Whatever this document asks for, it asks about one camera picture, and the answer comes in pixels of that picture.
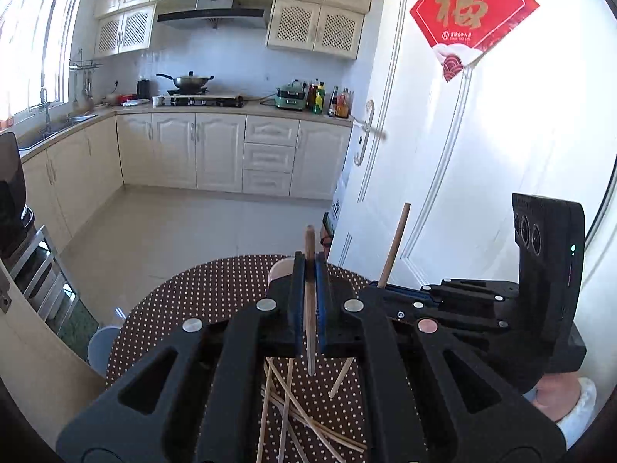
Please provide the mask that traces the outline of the person's right hand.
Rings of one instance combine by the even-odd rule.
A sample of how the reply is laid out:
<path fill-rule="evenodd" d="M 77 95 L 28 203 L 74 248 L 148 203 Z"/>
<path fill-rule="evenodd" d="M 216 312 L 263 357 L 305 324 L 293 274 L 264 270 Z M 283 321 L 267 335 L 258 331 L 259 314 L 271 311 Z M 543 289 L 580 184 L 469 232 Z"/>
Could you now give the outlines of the person's right hand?
<path fill-rule="evenodd" d="M 532 404 L 554 422 L 566 417 L 578 403 L 582 387 L 576 372 L 546 374 L 536 385 Z"/>

